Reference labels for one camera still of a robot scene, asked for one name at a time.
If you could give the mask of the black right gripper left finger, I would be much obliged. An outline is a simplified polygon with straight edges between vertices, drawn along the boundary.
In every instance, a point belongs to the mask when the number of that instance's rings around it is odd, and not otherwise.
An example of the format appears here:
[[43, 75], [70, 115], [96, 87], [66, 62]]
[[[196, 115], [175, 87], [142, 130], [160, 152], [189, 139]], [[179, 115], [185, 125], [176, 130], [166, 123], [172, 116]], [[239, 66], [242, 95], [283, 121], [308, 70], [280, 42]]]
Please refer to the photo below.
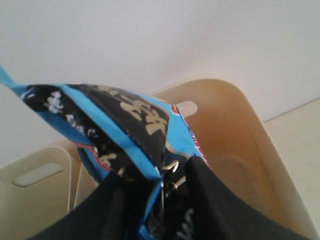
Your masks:
[[139, 240], [153, 186], [147, 180], [127, 182], [110, 173], [71, 213], [31, 239]]

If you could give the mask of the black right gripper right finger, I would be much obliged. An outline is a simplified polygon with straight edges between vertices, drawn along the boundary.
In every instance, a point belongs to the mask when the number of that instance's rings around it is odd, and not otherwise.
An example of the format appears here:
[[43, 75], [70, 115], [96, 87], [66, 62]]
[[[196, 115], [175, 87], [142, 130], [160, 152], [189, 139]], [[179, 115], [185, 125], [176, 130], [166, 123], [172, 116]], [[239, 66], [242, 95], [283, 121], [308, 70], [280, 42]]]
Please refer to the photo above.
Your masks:
[[179, 163], [191, 207], [176, 240], [305, 240], [234, 194], [199, 156]]

